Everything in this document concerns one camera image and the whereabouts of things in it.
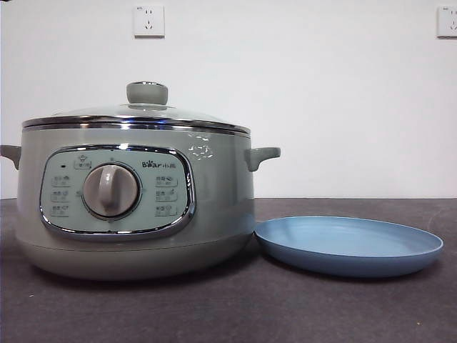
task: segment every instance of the glass lid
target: glass lid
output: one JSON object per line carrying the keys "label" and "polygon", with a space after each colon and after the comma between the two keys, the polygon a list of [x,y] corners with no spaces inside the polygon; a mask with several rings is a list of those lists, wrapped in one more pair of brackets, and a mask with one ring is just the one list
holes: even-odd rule
{"label": "glass lid", "polygon": [[156,82],[132,82],[127,85],[127,99],[130,104],[62,112],[27,120],[22,126],[27,128],[56,124],[153,124],[192,126],[250,134],[246,127],[230,124],[214,116],[166,106],[168,92],[166,86]]}

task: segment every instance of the control knob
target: control knob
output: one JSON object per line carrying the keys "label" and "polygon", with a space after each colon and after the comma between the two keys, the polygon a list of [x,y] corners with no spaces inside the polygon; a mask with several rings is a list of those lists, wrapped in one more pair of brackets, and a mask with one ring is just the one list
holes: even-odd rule
{"label": "control knob", "polygon": [[96,167],[83,185],[86,206],[100,217],[125,214],[139,197],[139,184],[132,171],[118,164]]}

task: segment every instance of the side handle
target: side handle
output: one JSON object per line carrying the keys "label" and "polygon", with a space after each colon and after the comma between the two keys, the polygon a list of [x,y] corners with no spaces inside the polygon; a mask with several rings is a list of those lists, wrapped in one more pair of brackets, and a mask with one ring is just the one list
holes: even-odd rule
{"label": "side handle", "polygon": [[21,159],[20,146],[0,145],[0,156],[12,160],[16,169],[19,170],[19,160]]}
{"label": "side handle", "polygon": [[281,148],[258,148],[245,151],[244,157],[248,164],[248,170],[255,172],[259,164],[266,159],[274,159],[280,157]]}

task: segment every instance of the pot body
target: pot body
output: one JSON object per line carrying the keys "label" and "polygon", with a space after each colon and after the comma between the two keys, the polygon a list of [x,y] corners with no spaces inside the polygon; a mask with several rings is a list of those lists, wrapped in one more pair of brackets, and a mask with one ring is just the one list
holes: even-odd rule
{"label": "pot body", "polygon": [[[255,224],[253,178],[246,161],[251,141],[243,134],[195,130],[25,128],[16,237],[31,262],[70,277],[143,279],[208,267],[242,249]],[[196,208],[191,220],[169,236],[115,242],[78,240],[50,230],[40,211],[46,162],[61,148],[87,144],[179,151],[194,178]],[[80,197],[71,198],[70,206],[80,201]]]}

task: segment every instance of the control panel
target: control panel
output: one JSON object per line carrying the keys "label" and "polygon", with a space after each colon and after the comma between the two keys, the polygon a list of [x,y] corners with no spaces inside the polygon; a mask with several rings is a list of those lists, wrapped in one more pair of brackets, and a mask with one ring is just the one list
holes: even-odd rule
{"label": "control panel", "polygon": [[72,146],[52,154],[41,185],[43,222],[76,236],[182,229],[195,211],[191,165],[153,146]]}

